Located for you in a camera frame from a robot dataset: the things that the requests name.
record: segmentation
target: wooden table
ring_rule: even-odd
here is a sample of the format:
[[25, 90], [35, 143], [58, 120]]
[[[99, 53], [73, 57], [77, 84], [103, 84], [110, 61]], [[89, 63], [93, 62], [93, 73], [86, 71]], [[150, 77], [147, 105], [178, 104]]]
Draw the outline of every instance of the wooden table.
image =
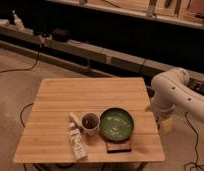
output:
[[73, 163], [69, 112], [100, 115], [110, 107], [130, 112], [135, 122], [132, 152], [108, 154], [99, 135], [83, 136], [88, 158], [79, 162], [163, 161], [164, 153], [142, 78], [45, 79], [20, 139], [15, 163]]

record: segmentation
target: black cable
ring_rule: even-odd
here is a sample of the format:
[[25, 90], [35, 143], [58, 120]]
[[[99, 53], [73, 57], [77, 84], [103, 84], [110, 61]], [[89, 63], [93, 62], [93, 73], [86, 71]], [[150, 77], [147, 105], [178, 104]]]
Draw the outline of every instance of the black cable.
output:
[[33, 166], [37, 171], [43, 171], [37, 164], [34, 163]]
[[69, 168], [73, 167], [75, 165], [75, 163], [71, 163], [71, 164], [68, 164], [68, 165], [61, 165], [61, 164], [55, 163], [55, 165], [59, 169], [69, 169]]
[[105, 169], [105, 163], [102, 164], [101, 171], [104, 171], [104, 169]]
[[28, 108], [29, 106], [32, 106], [32, 105], [33, 105], [33, 103], [30, 103], [30, 104], [26, 105], [25, 107], [23, 107], [23, 109], [20, 112], [20, 121], [21, 121], [21, 124], [22, 124], [23, 128], [25, 128], [25, 124], [23, 122], [22, 114], [23, 114], [23, 112], [25, 111], [26, 108]]
[[25, 163], [23, 163], [23, 167], [24, 167], [24, 170], [27, 171], [27, 167], [26, 167]]
[[190, 169], [189, 169], [190, 171], [191, 171], [192, 169], [194, 169], [194, 168], [195, 168], [197, 171], [199, 171], [199, 169], [202, 170], [202, 171], [204, 171], [204, 164], [202, 164], [202, 165], [199, 165], [199, 164], [198, 164], [199, 155], [198, 155], [198, 149], [197, 149], [197, 147], [198, 147], [198, 142], [199, 142], [199, 134], [198, 134], [198, 132], [196, 131], [195, 127], [194, 127], [194, 126], [191, 124], [191, 122], [188, 120], [187, 114], [188, 114], [188, 112], [185, 113], [186, 121], [188, 122], [188, 124], [189, 124], [190, 128], [193, 130], [193, 132], [196, 134], [196, 143], [195, 143], [195, 147], [194, 147], [194, 148], [195, 148], [195, 153], [196, 153], [196, 160], [195, 160], [195, 162], [189, 162], [189, 163], [184, 164], [184, 170], [186, 171], [187, 166], [192, 165], [192, 166], [190, 167]]
[[138, 70], [138, 75], [139, 75], [139, 76], [142, 76], [142, 70], [143, 70], [143, 68], [144, 68], [144, 65], [145, 65], [146, 61], [147, 61], [147, 59], [145, 58], [144, 61], [143, 61], [143, 63], [142, 63], [141, 66], [139, 67], [139, 70]]
[[104, 1], [104, 2], [106, 2], [106, 3], [108, 3], [108, 4], [112, 5], [112, 6], [114, 6], [114, 7], [116, 7], [116, 8], [121, 8], [120, 6], [114, 4], [114, 3], [110, 2], [110, 1], [107, 1], [107, 0], [101, 0], [101, 1]]
[[0, 74], [6, 73], [6, 72], [15, 72], [15, 71], [30, 71], [30, 70], [32, 70], [33, 68], [35, 68], [35, 66], [37, 65], [37, 63], [38, 63], [38, 61], [39, 61], [39, 56], [40, 56], [40, 51], [38, 50], [37, 57], [36, 57], [36, 61], [35, 61], [35, 63], [34, 63], [31, 67], [29, 67], [29, 68], [3, 70], [3, 71], [0, 71]]
[[189, 9], [191, 3], [192, 3], [192, 0], [189, 0], [189, 3], [188, 3], [188, 5], [187, 5], [187, 9]]

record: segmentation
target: cup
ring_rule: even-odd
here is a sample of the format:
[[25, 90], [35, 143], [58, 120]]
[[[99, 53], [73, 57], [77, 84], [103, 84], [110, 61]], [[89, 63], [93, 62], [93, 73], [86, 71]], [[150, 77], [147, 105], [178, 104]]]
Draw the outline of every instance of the cup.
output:
[[83, 133], [93, 136], [99, 130], [99, 117], [94, 113], [87, 113], [81, 119]]

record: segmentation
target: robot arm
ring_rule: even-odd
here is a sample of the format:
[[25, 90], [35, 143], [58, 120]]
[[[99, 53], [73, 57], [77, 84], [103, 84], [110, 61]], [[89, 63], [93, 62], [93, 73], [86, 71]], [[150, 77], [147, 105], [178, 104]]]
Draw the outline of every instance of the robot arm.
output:
[[152, 79], [155, 95], [151, 107], [159, 117], [169, 116], [175, 105], [182, 106], [204, 123], [204, 96], [187, 87], [189, 74], [185, 69], [174, 68]]

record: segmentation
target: floor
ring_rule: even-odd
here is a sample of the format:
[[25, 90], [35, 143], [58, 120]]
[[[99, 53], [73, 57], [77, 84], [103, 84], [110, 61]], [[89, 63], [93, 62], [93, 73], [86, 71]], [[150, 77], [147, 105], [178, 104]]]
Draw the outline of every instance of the floor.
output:
[[[0, 70], [26, 68], [34, 63], [34, 59], [3, 50], [0, 48]], [[23, 127], [19, 114], [22, 108], [33, 102], [39, 84], [43, 78], [53, 77], [85, 77], [54, 65], [39, 62], [32, 71], [11, 72], [0, 74], [0, 171], [23, 171], [21, 164], [12, 163], [12, 158], [19, 142]], [[31, 108], [24, 113], [28, 117]], [[159, 163], [149, 163], [145, 171], [180, 171], [186, 162], [195, 160], [194, 145], [196, 136], [189, 128], [184, 118], [185, 111], [177, 108], [174, 112], [173, 128], [169, 134], [162, 134], [166, 160]], [[200, 163], [204, 164], [204, 125], [190, 115], [190, 121], [199, 132]], [[70, 171], [99, 171], [101, 164], [77, 164]], [[132, 171], [137, 164], [109, 164], [105, 171]], [[28, 164], [28, 171], [36, 169]], [[51, 170], [58, 170], [51, 165]]]

